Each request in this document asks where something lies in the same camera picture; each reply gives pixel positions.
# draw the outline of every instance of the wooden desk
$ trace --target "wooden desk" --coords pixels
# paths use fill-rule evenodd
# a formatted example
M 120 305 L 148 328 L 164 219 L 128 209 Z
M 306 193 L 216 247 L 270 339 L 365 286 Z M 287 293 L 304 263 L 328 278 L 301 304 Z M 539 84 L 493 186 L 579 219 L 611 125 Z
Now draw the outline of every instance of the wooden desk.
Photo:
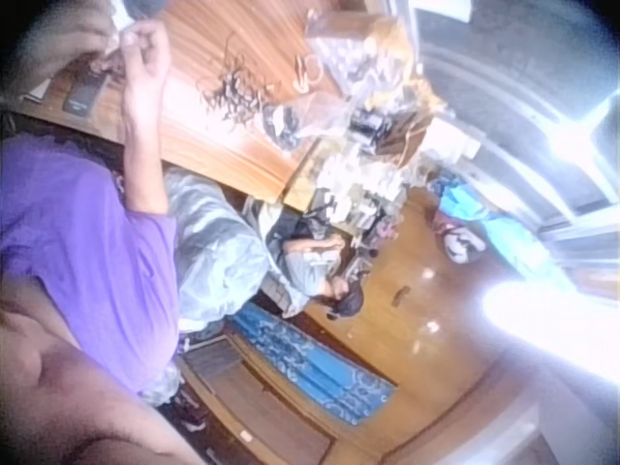
M 242 53 L 248 67 L 267 82 L 281 82 L 278 101 L 295 98 L 295 56 L 310 52 L 303 37 L 307 11 L 337 8 L 337 0 L 170 0 L 162 14 L 172 51 L 162 114 L 163 158 L 258 199 L 275 201 L 303 159 L 304 148 L 286 156 L 258 130 L 207 128 L 197 82 L 207 82 L 212 89 L 219 86 L 226 39 L 234 33 L 231 51 Z M 16 110 L 122 143 L 119 86 L 109 85 L 84 119 L 62 110 L 71 83 L 71 75 L 61 73 L 42 104 L 26 101 Z M 336 91 L 328 77 L 320 87 Z

